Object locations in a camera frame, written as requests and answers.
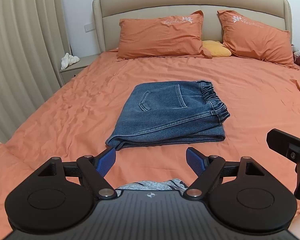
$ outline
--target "bedside table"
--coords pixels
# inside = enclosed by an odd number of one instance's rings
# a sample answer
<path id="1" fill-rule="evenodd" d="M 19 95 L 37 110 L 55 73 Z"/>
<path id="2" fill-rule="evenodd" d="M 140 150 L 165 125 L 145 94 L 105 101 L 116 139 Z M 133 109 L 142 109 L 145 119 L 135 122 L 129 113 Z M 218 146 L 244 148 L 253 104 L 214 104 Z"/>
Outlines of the bedside table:
<path id="1" fill-rule="evenodd" d="M 95 54 L 87 57 L 80 58 L 80 61 L 68 66 L 64 70 L 59 70 L 64 84 L 68 83 L 70 79 L 75 77 L 81 70 L 89 66 L 100 54 Z"/>

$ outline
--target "beige headboard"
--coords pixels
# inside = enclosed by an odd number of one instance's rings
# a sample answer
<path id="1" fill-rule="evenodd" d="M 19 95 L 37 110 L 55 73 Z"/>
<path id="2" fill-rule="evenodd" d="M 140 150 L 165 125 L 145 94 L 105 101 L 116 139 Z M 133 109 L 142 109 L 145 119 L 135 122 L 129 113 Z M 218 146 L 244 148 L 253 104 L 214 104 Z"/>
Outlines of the beige headboard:
<path id="1" fill-rule="evenodd" d="M 230 8 L 278 29 L 292 30 L 287 0 L 93 0 L 92 8 L 101 52 L 118 47 L 122 18 L 183 16 L 202 10 L 202 39 L 222 42 L 217 10 Z"/>

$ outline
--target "light switch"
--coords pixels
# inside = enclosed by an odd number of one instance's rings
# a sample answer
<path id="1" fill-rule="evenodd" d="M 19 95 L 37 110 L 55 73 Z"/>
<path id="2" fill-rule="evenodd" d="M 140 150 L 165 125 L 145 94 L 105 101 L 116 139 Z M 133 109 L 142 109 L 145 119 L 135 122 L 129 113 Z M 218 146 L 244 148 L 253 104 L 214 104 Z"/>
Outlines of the light switch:
<path id="1" fill-rule="evenodd" d="M 86 24 L 84 26 L 84 30 L 85 30 L 86 33 L 95 30 L 95 28 L 96 28 L 96 26 L 94 25 L 94 22 Z"/>

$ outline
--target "mattress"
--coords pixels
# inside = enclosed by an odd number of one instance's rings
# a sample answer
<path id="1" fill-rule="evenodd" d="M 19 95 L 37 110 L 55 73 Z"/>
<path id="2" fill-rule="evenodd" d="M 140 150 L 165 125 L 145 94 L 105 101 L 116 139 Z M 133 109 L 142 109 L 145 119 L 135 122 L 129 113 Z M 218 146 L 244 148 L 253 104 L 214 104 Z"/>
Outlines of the mattress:
<path id="1" fill-rule="evenodd" d="M 300 137 L 300 70 L 238 57 L 118 61 L 116 53 L 104 52 L 32 114 L 7 143 L 0 144 L 0 239 L 11 231 L 4 210 L 8 193 L 50 157 L 69 162 L 101 153 L 133 88 L 145 82 L 212 82 L 231 114 L 223 124 L 226 139 L 117 151 L 105 177 L 112 187 L 173 178 L 190 185 L 196 179 L 186 163 L 186 149 L 191 146 L 227 161 L 251 156 L 294 191 L 295 165 L 267 147 L 266 134 L 278 128 Z"/>

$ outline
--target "yellow plush toy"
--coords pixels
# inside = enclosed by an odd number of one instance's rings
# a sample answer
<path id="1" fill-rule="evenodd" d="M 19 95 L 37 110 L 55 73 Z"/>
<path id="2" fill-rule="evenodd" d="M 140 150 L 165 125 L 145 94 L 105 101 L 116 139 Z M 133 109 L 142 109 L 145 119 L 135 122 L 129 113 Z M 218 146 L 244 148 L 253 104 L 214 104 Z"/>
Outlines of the yellow plush toy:
<path id="1" fill-rule="evenodd" d="M 212 57 L 230 57 L 231 51 L 219 41 L 202 41 L 202 46 L 211 52 Z"/>

